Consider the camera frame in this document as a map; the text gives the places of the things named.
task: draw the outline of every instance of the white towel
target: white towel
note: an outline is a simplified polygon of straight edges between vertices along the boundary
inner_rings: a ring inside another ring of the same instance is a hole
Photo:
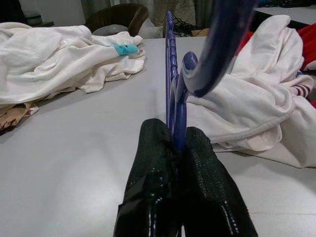
[[[107,80],[126,79],[145,58],[119,57],[114,45],[138,45],[128,32],[92,36],[85,26],[31,28],[0,24],[0,107],[51,98],[76,87],[100,90]]]
[[[201,128],[220,151],[316,166],[316,110],[302,97],[314,82],[299,73],[303,43],[289,22],[285,15],[264,21],[230,75],[204,97],[188,98],[188,125]]]

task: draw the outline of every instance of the wall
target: wall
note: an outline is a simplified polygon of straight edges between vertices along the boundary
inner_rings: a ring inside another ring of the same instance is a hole
[[[20,3],[23,11],[38,11],[43,21],[53,21],[55,26],[85,23],[80,0],[20,0]]]

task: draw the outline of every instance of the blue plastic hanger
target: blue plastic hanger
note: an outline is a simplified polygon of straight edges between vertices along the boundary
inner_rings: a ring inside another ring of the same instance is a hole
[[[166,20],[166,124],[179,152],[184,151],[189,94],[202,97],[219,83],[249,21],[257,0],[215,0],[210,16],[209,34],[200,59],[188,52],[177,65],[173,16]]]

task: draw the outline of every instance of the white table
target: white table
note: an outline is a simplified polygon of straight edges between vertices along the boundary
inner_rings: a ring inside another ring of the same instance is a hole
[[[316,23],[316,5],[306,7],[260,7],[256,8],[270,15],[289,15],[293,21],[305,23],[308,25]]]
[[[178,57],[204,38],[177,39]],[[143,71],[60,96],[0,137],[0,237],[111,237],[142,121],[164,119],[164,40]],[[316,170],[218,154],[261,237],[316,236]]]

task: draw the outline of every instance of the light blue label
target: light blue label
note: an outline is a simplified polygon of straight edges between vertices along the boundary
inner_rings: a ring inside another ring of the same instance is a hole
[[[129,55],[138,52],[138,47],[135,45],[114,45],[115,50],[119,55]]]

